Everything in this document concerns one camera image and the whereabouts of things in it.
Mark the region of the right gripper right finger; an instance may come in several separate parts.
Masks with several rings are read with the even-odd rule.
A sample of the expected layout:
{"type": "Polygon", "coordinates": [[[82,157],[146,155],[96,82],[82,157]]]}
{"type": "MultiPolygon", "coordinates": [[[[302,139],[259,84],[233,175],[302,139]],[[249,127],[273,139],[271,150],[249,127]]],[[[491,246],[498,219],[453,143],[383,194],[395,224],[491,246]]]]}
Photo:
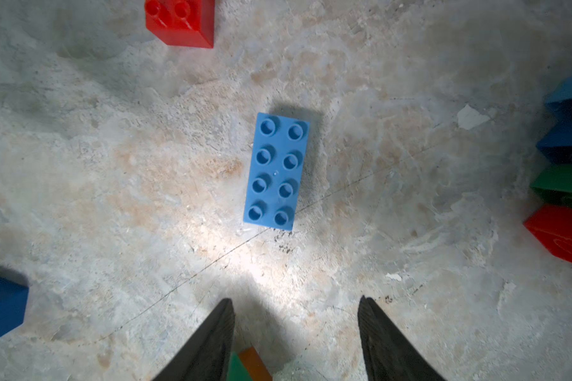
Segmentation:
{"type": "Polygon", "coordinates": [[[369,380],[444,381],[372,298],[363,296],[357,312],[369,380]]]}

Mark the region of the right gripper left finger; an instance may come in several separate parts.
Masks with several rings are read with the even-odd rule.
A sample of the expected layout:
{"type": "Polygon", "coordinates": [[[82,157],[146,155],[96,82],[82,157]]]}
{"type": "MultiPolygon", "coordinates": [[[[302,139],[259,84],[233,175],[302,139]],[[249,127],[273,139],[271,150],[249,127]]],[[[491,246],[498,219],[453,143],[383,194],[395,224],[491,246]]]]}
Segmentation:
{"type": "Polygon", "coordinates": [[[235,309],[222,299],[156,380],[225,380],[235,334],[235,309]]]}

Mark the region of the small red lego brick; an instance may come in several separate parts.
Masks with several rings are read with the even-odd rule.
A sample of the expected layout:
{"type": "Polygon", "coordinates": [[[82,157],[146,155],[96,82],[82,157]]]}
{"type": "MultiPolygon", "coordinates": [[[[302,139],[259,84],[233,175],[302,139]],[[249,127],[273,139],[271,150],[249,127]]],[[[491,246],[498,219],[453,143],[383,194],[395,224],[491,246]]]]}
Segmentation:
{"type": "Polygon", "coordinates": [[[146,28],[170,46],[212,49],[215,0],[147,0],[146,28]]]}

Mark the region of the blue small lego brick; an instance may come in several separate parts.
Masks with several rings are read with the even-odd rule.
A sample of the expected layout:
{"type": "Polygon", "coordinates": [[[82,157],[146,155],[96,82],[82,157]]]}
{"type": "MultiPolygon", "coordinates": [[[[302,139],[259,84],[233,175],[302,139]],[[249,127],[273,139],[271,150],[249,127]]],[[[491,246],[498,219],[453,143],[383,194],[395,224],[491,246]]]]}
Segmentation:
{"type": "Polygon", "coordinates": [[[24,322],[29,288],[0,277],[0,337],[24,322]]]}

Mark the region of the green long lego brick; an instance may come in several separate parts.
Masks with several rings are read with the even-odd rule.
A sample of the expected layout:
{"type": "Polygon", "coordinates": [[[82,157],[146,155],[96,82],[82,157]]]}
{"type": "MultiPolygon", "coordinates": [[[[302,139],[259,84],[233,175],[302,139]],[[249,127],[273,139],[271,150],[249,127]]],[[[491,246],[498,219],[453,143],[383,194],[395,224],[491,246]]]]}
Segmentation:
{"type": "Polygon", "coordinates": [[[553,164],[544,169],[531,189],[545,203],[572,209],[572,164],[553,164]]]}

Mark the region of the light blue brick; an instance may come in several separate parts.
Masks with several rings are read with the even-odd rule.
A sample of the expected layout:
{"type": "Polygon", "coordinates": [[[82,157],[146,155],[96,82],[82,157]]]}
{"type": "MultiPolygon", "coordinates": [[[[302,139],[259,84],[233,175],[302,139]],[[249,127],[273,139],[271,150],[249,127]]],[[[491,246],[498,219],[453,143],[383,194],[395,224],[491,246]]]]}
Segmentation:
{"type": "Polygon", "coordinates": [[[244,222],[292,230],[309,132],[299,119],[257,115],[244,222]]]}

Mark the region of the orange lego brick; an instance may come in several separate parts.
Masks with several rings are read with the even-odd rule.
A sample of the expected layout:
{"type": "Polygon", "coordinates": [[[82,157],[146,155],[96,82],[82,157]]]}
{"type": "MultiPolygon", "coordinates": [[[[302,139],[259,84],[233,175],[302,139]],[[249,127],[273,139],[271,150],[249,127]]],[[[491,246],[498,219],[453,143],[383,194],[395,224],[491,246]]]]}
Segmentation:
{"type": "Polygon", "coordinates": [[[257,350],[254,347],[244,349],[238,354],[242,365],[248,371],[252,381],[272,381],[273,377],[260,358],[257,350]]]}

